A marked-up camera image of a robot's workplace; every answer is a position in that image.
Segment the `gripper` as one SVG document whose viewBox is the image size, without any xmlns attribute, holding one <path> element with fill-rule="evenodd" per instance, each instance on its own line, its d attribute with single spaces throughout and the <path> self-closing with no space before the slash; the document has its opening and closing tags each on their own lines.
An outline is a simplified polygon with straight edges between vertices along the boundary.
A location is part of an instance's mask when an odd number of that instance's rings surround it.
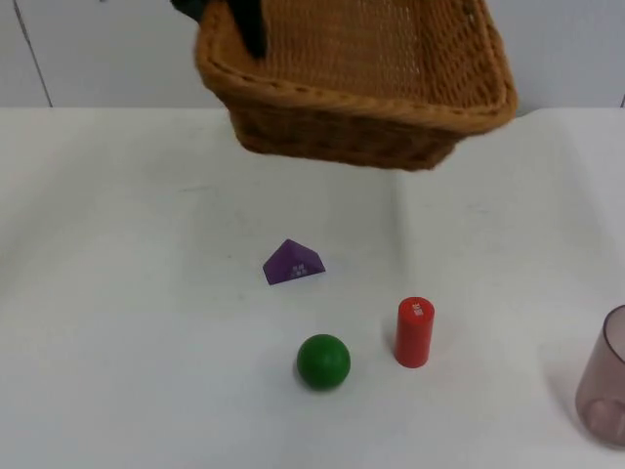
<svg viewBox="0 0 625 469">
<path fill-rule="evenodd" d="M 208 0 L 171 0 L 172 7 L 182 15 L 200 22 Z M 247 52 L 253 58 L 264 58 L 267 34 L 261 0 L 229 0 L 229 9 Z"/>
</svg>

